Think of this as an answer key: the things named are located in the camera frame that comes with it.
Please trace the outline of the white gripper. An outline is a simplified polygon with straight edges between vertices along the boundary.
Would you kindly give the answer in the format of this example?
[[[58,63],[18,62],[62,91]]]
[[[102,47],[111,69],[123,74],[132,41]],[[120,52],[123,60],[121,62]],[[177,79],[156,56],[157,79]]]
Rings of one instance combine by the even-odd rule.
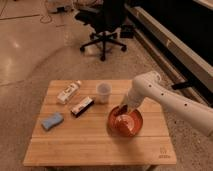
[[[143,102],[144,97],[134,90],[128,91],[119,105],[119,114],[130,114]]]

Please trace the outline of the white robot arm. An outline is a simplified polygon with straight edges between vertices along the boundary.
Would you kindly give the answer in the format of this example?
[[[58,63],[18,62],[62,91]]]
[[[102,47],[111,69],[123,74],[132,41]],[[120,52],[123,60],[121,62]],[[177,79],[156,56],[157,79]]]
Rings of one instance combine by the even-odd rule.
[[[157,71],[134,77],[120,106],[136,109],[145,98],[150,98],[179,115],[206,137],[213,138],[213,108],[169,91],[160,85],[160,81],[161,75]]]

